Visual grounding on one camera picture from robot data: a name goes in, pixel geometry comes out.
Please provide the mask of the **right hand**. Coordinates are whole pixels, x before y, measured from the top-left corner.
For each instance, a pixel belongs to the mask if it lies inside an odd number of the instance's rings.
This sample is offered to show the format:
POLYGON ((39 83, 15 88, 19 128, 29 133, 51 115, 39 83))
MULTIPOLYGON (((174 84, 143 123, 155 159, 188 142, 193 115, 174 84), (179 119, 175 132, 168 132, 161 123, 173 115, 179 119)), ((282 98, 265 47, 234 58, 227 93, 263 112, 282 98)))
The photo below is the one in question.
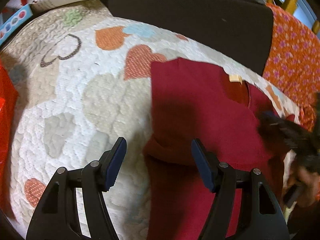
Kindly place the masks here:
POLYGON ((290 165, 289 177, 283 189, 283 204, 291 208, 294 203, 309 207, 319 200, 319 173, 311 172, 294 160, 290 165))

